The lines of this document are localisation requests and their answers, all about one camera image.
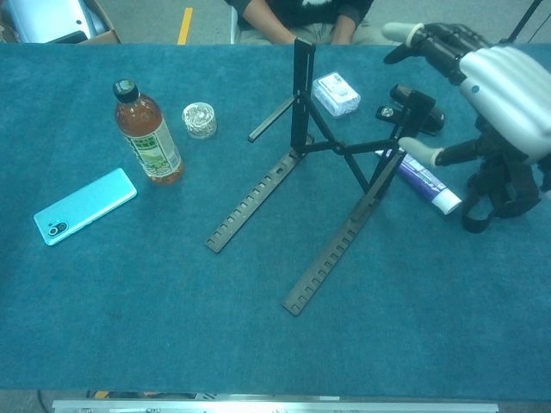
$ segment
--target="cardboard box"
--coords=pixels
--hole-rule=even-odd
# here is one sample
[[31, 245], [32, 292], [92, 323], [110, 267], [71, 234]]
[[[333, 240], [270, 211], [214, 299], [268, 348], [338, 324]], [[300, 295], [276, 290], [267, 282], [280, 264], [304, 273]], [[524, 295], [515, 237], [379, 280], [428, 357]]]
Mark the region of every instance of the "cardboard box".
[[[97, 0], [84, 0], [86, 5], [92, 10], [97, 16], [105, 23], [108, 28], [108, 31], [105, 33], [99, 34], [92, 39], [82, 41], [79, 44], [82, 45], [101, 45], [101, 44], [114, 44], [121, 43], [119, 36], [115, 32], [113, 23], [103, 10], [102, 6], [97, 2]], [[0, 10], [0, 32], [5, 41], [8, 42], [17, 42], [17, 34], [15, 30], [9, 26], [2, 18], [2, 11]]]
[[111, 22], [111, 19], [107, 16], [105, 13], [105, 10], [103, 10], [102, 6], [99, 5], [97, 0], [85, 0], [86, 5], [90, 7], [90, 10], [92, 10], [94, 13], [98, 15], [100, 19], [105, 23], [105, 25], [109, 28], [109, 30], [105, 33], [102, 33], [96, 37], [93, 37], [92, 39], [85, 40], [81, 44], [83, 45], [102, 45], [102, 44], [114, 44], [114, 43], [121, 43], [121, 40], [119, 39], [119, 36], [115, 32], [115, 27], [113, 26], [113, 23]]

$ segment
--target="toothpaste tube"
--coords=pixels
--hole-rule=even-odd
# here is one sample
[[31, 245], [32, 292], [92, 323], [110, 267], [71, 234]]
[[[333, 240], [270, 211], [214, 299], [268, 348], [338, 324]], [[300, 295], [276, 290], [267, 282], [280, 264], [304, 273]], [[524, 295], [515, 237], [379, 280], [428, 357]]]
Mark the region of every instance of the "toothpaste tube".
[[[375, 151], [375, 153], [382, 155], [382, 151]], [[398, 173], [444, 215], [448, 215], [461, 204], [457, 195], [409, 154], [406, 154], [398, 167]]]

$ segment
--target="light blue phone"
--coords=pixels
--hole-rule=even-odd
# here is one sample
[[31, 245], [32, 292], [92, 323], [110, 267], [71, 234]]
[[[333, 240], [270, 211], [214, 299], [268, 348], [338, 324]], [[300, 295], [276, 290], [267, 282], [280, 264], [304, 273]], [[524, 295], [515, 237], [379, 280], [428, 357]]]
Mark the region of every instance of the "light blue phone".
[[136, 196], [118, 168], [34, 215], [44, 242], [54, 245]]

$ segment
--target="plastic bottle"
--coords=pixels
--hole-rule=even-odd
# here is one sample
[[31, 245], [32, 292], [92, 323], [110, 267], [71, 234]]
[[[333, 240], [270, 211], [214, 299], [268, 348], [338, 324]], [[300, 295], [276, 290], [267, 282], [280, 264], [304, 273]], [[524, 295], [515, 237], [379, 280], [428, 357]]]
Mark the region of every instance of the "plastic bottle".
[[184, 172], [184, 161], [153, 99], [138, 91], [132, 80], [113, 85], [118, 102], [115, 120], [133, 149], [145, 173], [161, 184], [177, 181]]

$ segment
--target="tube cap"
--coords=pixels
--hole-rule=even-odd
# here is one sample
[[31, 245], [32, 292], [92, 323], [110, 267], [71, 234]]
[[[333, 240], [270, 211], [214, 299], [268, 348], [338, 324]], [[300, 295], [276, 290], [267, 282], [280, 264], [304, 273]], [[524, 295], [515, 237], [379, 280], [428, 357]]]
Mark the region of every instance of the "tube cap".
[[113, 93], [115, 93], [115, 97], [121, 103], [134, 102], [139, 98], [138, 87], [136, 83], [130, 79], [121, 79], [115, 82], [113, 85]]
[[461, 204], [461, 200], [456, 194], [451, 192], [449, 188], [443, 189], [443, 191], [432, 200], [432, 205], [438, 207], [444, 215], [451, 213], [459, 204]]

